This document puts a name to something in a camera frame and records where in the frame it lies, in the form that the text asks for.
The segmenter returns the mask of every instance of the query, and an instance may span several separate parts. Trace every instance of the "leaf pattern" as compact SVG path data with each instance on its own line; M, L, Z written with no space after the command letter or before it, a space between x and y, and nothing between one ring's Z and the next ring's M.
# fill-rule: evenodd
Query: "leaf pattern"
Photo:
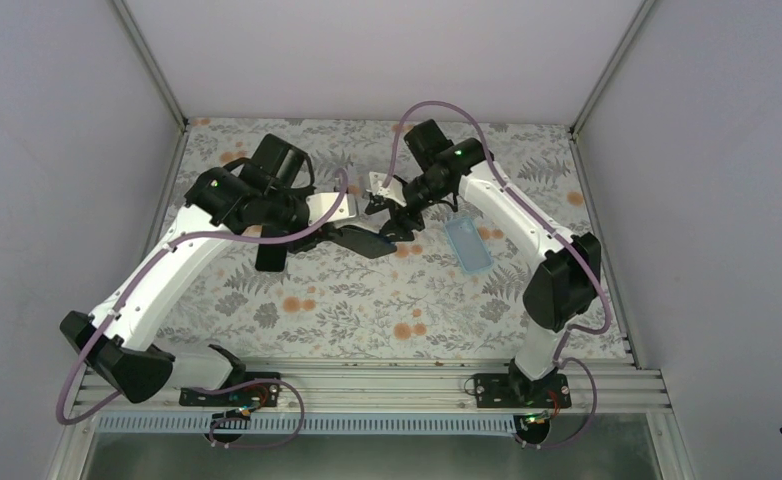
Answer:
M319 191L337 187L345 168L363 191L371 171L387 170L396 122L311 119L193 119L164 225L184 203L200 173L236 155L252 155L267 133L308 152ZM455 141L475 135L463 123L442 122ZM542 209L576 233L591 229L588 213L569 201L581 192L568 134L549 125L483 125L506 173ZM420 173L401 145L397 173ZM303 172L297 182L305 181ZM360 208L367 203L356 195ZM494 266L466 275L447 242L444 223L470 217ZM159 341L217 342L237 355L315 358L511 358L530 323L521 295L532 275L517 246L478 208L459 201L459 212L435 206L424 212L426 229L397 254L376 260L331 243L290 255L286 271L254 268L257 247L230 245L196 278L168 314ZM374 226L382 215L365 219ZM599 301L577 322L602 324ZM575 334L566 354L580 358L625 356L617 326L604 336Z

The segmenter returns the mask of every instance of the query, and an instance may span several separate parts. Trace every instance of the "gray wall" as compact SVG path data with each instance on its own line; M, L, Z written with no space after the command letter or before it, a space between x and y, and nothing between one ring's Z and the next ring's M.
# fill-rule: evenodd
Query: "gray wall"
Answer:
M106 1L0 1L0 478L46 474L58 324L140 258L176 135Z
M661 0L581 132L700 478L782 478L782 2Z
M189 116L568 124L641 0L127 3Z

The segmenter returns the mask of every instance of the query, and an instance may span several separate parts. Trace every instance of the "black joint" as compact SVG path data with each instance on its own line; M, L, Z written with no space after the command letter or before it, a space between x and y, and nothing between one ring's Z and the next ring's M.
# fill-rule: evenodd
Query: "black joint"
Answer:
M540 402L547 398L548 390L559 390L558 370L558 368L553 368L538 380L530 380L518 368L513 358L509 362L509 387L516 397L525 404Z
M453 146L453 142L444 136L435 120L415 125L403 139L424 172L435 163L435 157L439 153Z
M185 194L186 205L196 205L211 215L212 225L226 225L240 235L247 228L242 206L258 192L222 167L203 172Z
M81 312L68 313L61 321L60 329L76 352L81 352L96 332L91 319ZM154 345L143 352L128 350L101 335L85 363L130 402L140 403L167 383L173 373L173 360L172 355Z
M600 280L600 242L591 233L572 239L571 246ZM544 257L524 291L523 303L535 323L559 332L571 318L588 310L597 291L566 248L548 251Z
M268 133L262 138L249 162L249 165L257 167L257 170L265 175L258 175L258 172L245 168L241 170L240 178L265 193L272 188L274 181L278 186L288 188L294 184L303 164L309 161L306 152Z

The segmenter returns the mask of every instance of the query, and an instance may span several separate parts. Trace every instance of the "black bracket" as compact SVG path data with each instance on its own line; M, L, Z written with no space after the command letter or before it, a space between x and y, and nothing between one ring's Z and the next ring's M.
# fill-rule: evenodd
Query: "black bracket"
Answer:
M509 383L506 373L477 373L473 377L473 392L476 397L476 408L554 408L553 398L548 392L555 394L559 408L570 408L571 391L568 388L568 377L562 374L553 375L553 380L539 395L524 402Z
M246 372L244 379L238 383L265 378L280 380L282 375L278 372ZM264 405L260 406L275 407L279 400L279 385L274 383L262 383L261 385L267 389L268 394ZM243 407L258 401L257 399L260 399L259 389L253 387L222 395L207 395L190 388L183 388L179 394L179 405L183 407Z

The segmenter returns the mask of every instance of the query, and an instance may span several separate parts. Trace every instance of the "wire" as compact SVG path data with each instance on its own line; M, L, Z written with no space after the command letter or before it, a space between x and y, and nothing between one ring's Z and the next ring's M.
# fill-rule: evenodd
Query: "wire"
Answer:
M577 430L576 433L571 435L565 440L562 440L561 442L554 443L552 445L535 445L536 450L553 450L556 448L561 448L566 445L570 445L571 443L577 441L582 437L583 435L588 432L588 427L591 426L592 422L594 421L594 414L597 413L597 383L594 381L594 375L591 374L591 370L588 369L587 366L585 366L584 363L577 360L574 357L567 357L562 362L562 366L560 368L564 368L564 366L568 362L574 362L580 367L582 367L583 370L585 370L585 374L588 375L588 380L591 382L591 412L588 413L588 418L585 419L585 423L582 424L581 427L579 427L579 430ZM515 440L521 444L522 448L526 448L527 443L524 439L522 439L518 434L515 434Z
M244 391L246 392L250 392L252 390L257 390L261 392L261 394L259 395L259 406L256 409L256 410L261 410L261 407L263 407L264 404L267 403L267 396L270 392L268 392L267 387L265 387L264 385L254 385L244 389Z
M468 379L465 380L465 383L462 384L462 390L464 390L465 393L467 393L471 397L475 397L476 392L471 392L470 390L468 390L468 382L470 382L471 380L473 380L473 377L468 377Z
M553 400L553 416L550 417L552 420L559 416L559 411L562 410L562 407L559 406L559 396L553 393L553 390L547 390L547 395L549 395L550 399Z
M303 402L303 397L300 395L300 392L298 392L297 389L294 388L288 382L283 382L282 380L277 380L275 378L260 378L260 379L257 379L257 380L250 380L248 382L239 383L238 385L234 385L234 386L229 387L229 388L223 388L223 389L220 389L220 390L206 390L204 388L192 388L191 390L193 390L195 392L199 392L199 393L204 393L206 395L222 395L224 393L230 393L230 392L234 392L235 390L241 390L241 389L246 388L246 387L252 387L252 386L255 386L255 385L263 385L263 384L266 384L266 383L273 383L275 385L283 386L283 387L287 388L288 390L290 390L291 393L294 394L294 397L297 398L297 403L300 405L300 419L297 421L297 428L295 428L294 431L291 432L287 437L285 437L284 439L282 439L282 440L280 440L278 442L266 443L264 445L234 445L233 446L233 445L231 445L229 443L224 443L224 442L220 442L220 441L216 440L214 438L214 431L218 427L220 427L221 425L223 425L226 422L232 422L232 421L236 421L236 420L245 421L245 419L235 418L235 417L228 417L228 418L224 417L224 418L220 418L220 419L215 420L214 422L211 423L211 426L209 427L207 437L208 437L209 442L211 442L211 446L212 447L219 446L219 447L223 447L223 448L226 448L226 449L237 448L237 449L242 449L242 450L266 450L268 448L281 447L282 445L285 445L286 443L291 442L295 438L297 438L297 435L299 435L300 430L303 429L303 424L305 423L305 420L306 420L306 404Z
M323 226L327 222L327 220L332 218L332 215L335 214L336 210L338 210L338 207L341 205L341 203L344 201L344 198L347 196L347 185L349 184L349 180L347 177L346 170L344 170L343 168L339 168L335 173L339 177L340 186L338 191L338 197L335 198L335 201L332 203L332 207L330 207L330 209L326 213L324 213L323 216L321 216L317 222L309 225L304 230L301 230L297 233L292 233L290 235L285 235L282 237L243 237L241 235L234 235L232 233L225 233L225 232L191 232L182 235L180 237L177 237L171 240L170 242L167 242L167 244L164 245L164 248L156 252L155 255L153 255L152 258L150 258L138 270L138 272L129 280L129 283L127 284L123 292L120 294L120 296L117 298L117 301L114 303L114 306L109 311L109 314L106 315L106 317L103 319L102 322L100 322L99 327L97 327L93 335L91 335L91 338L89 338L88 341L85 343L85 346L82 347L82 350L79 352L79 356L76 358L76 362L73 364L73 366L70 368L70 371L67 373L67 377L64 379L64 384L61 386L61 391L58 394L58 401L55 404L55 419L58 421L58 423L62 425L73 425L79 423L82 420L85 420L86 418L95 414L102 407L108 405L109 403L111 403L111 401L113 401L115 398L120 396L120 391L113 392L109 394L107 397L105 397L104 399L102 399L99 403L91 407L85 413L77 417L68 418L64 414L64 410L65 410L64 406L67 403L67 397L70 396L70 390L73 388L73 383L76 380L77 375L79 374L79 370L85 364L85 359L91 353L91 350L94 348L94 345L96 345L97 341L102 337L102 334L105 333L105 331L108 329L109 325L111 325L111 323L117 318L117 315L119 314L120 310L123 309L123 307L126 305L126 300L129 299L129 297L132 295L132 292L135 290L135 288L141 283L141 281L143 281L144 277L146 277L146 275L155 267L155 265L159 261L161 261L164 257L166 257L168 253L173 252L173 250L175 250L176 247L178 247L182 243L197 238L216 238L221 240L229 240L233 242L253 243L253 244L260 244L260 245L279 245L282 243L293 242L294 240L299 240L303 237L306 237L311 233L313 233L314 231L318 230L321 226Z
M600 302L603 304L603 325L600 328L591 328L584 325L577 325L572 324L569 325L565 329L565 333L562 335L561 340L559 341L559 344L556 346L556 350L553 352L553 363L560 369L564 368L564 366L568 362L576 362L579 366L582 367L583 370L585 370L585 373L588 374L588 378L591 380L591 391L593 396L593 403L591 407L591 414L588 417L588 420L583 424L583 426L575 433L572 437L568 438L567 440L563 442L559 442L555 445L551 445L547 448L557 448L560 446L567 445L571 442L573 442L575 439L579 438L581 435L583 435L589 425L591 425L592 419L594 418L594 413L597 411L597 385L594 382L594 376L591 374L591 371L588 369L588 367L585 366L584 363L580 362L576 358L569 357L564 359L561 363L559 363L559 357L562 355L562 351L565 349L565 346L568 343L568 337L570 336L571 332L574 330L578 330L580 332L588 333L591 335L602 335L609 331L609 327L612 325L612 309L609 306L608 299L606 298L606 292L603 291L603 286L600 284L600 281L597 279L597 276L594 275L594 272L591 270L591 266L588 265L588 262L585 261L584 258L582 258L582 255L579 254L579 252L576 251L576 249L571 245L571 243L565 239L561 234L559 234L556 229L550 225L550 223L538 212L535 211L534 208L532 208L531 205L527 204L526 201L523 199L521 195L519 195L517 192L514 191L514 188L511 188L506 181L505 178L503 178L503 175L500 175L500 172L497 170L497 166L494 163L494 158L491 156L491 150L488 149L488 141L485 138L485 133L482 131L482 127L479 126L479 123L474 119L468 112L462 110L460 107L453 105L452 103L448 102L442 102L439 100L426 100L423 102L416 103L411 108L406 110L406 113L403 114L403 117L400 119L399 123L397 124L397 129L394 132L394 143L391 145L391 162L388 165L388 174L385 177L385 181L382 183L383 187L387 187L391 183L391 179L394 176L394 168L397 165L397 149L400 143L400 135L403 131L403 124L408 120L409 116L414 113L416 110L427 107L427 106L436 106L436 107L444 107L449 110L453 110L454 112L458 113L459 115L463 116L465 120L470 123L470 125L476 130L476 134L479 136L479 142L482 144L482 151L485 155L485 161L488 163L488 168L491 170L492 175L494 175L494 178L497 180L497 183L500 185L500 187L503 189L503 191L506 192L509 197L515 201L515 203L521 207L526 213L528 213L536 222L538 222L547 233L550 234L553 238L556 239L559 243L562 244L562 246L568 251L568 253L571 254L571 256L574 258L574 260L577 261L580 268L583 272L585 272L585 275L588 277L588 280L591 282L591 285L594 287L595 292L597 292L597 296L600 297Z

